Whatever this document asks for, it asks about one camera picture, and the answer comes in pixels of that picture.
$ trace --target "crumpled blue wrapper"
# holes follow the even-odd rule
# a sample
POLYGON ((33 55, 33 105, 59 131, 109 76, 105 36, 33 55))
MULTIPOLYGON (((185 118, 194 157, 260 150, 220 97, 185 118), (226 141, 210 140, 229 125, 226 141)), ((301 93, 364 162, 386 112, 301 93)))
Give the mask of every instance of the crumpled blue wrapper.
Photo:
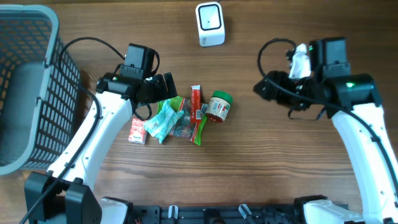
POLYGON ((170 106, 170 99, 164 102, 161 111, 152 119, 144 123, 144 128, 162 144, 166 136, 172 131, 178 119, 184 114, 183 111, 175 112, 170 106))

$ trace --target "gray basket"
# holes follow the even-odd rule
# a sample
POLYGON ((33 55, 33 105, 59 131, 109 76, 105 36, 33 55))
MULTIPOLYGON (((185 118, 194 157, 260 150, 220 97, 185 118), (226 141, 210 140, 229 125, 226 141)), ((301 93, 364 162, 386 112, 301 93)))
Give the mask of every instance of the gray basket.
POLYGON ((45 6, 0 5, 0 175, 46 169, 73 137, 80 83, 63 47, 56 13, 45 6))

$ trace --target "wooden table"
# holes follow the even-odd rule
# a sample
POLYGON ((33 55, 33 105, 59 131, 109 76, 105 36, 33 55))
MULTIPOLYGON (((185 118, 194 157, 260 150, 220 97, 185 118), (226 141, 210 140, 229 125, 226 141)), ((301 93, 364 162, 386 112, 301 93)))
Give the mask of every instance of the wooden table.
MULTIPOLYGON (((65 42, 98 37, 122 54, 129 43, 145 45, 160 53, 159 72, 172 72, 179 95, 190 96, 190 85, 201 84, 205 101, 215 90, 234 97, 223 124, 206 123, 200 147, 178 138, 164 145, 155 138, 148 138, 145 146, 131 144, 126 123, 101 166, 97 198, 107 195, 136 205, 239 205, 291 203, 295 197, 323 194, 360 212, 353 170, 331 121, 289 120, 287 108, 257 96, 252 91, 261 79, 256 58, 274 37, 297 43, 347 37, 352 73, 375 78, 389 137, 398 148, 397 2, 225 0, 226 41, 209 48, 198 43, 199 3, 49 4, 59 16, 65 42)), ((264 69, 286 71, 289 47, 269 47, 264 69)), ((75 44, 70 52, 92 90, 99 77, 121 63, 114 52, 92 41, 75 44)), ((80 114, 89 106, 81 103, 80 114)), ((298 116, 313 118, 319 109, 298 116)), ((25 214, 28 175, 15 172, 0 178, 0 223, 18 222, 25 214)))

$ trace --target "green bottle cap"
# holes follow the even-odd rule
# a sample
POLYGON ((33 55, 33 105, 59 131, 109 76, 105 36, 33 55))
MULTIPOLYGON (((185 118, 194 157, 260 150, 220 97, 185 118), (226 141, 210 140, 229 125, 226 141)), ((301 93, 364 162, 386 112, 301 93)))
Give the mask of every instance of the green bottle cap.
POLYGON ((228 103, 230 103, 230 105, 232 105, 232 101, 233 101, 232 96, 224 91, 215 91, 213 93, 213 97, 221 98, 221 99, 227 101, 228 103))

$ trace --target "pile of items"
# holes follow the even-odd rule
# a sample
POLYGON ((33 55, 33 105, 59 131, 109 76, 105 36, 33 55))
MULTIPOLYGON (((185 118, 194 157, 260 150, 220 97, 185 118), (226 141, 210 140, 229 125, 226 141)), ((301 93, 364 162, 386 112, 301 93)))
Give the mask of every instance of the pile of items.
POLYGON ((201 102, 200 85, 193 85, 191 99, 177 96, 161 101, 157 107, 157 115, 148 121, 133 118, 129 141, 145 144, 147 133, 159 140, 168 136, 187 139, 201 145, 201 131, 209 118, 222 123, 233 102, 232 96, 215 91, 209 104, 201 102))

